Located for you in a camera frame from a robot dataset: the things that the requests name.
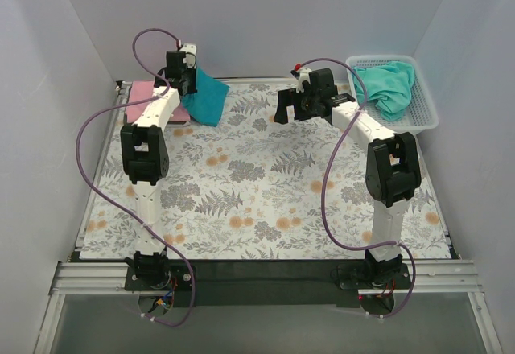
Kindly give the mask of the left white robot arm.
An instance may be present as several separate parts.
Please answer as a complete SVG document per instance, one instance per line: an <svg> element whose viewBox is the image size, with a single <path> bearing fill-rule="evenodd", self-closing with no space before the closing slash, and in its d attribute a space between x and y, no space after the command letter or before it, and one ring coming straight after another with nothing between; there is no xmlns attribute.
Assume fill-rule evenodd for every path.
<svg viewBox="0 0 515 354"><path fill-rule="evenodd" d="M161 290L171 280L163 236L160 192L170 162L164 129L180 105L180 98L196 90L196 52L186 43L177 51L166 53L166 66L159 71L164 79L136 82L130 101L138 101L126 111L121 128L122 166L134 190L136 216L149 230L138 232L134 256L127 262L136 279Z"/></svg>

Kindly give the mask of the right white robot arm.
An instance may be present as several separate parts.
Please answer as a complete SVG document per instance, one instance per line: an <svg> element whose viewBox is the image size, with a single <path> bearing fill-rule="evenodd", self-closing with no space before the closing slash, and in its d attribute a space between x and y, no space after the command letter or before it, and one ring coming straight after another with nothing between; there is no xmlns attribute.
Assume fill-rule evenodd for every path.
<svg viewBox="0 0 515 354"><path fill-rule="evenodd" d="M414 135L396 133L365 111L365 105L349 94L340 94L332 70L311 70L298 64L292 70L293 88L278 92L274 122L286 124L287 110L297 121L321 117L343 131L366 153L365 186L373 199L372 238L362 248L365 257L354 270L347 270L354 284L393 289L414 287L415 264L404 264L412 253L402 243L402 226L409 201L422 182Z"/></svg>

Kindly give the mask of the teal blue t shirt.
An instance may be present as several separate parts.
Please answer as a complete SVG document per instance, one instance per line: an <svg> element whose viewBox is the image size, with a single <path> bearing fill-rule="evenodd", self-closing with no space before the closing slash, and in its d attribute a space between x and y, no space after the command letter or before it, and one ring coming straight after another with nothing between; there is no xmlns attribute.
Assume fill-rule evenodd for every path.
<svg viewBox="0 0 515 354"><path fill-rule="evenodd" d="M217 126L225 107L229 86L212 78L202 68L196 71L196 92L182 97L191 118L205 126Z"/></svg>

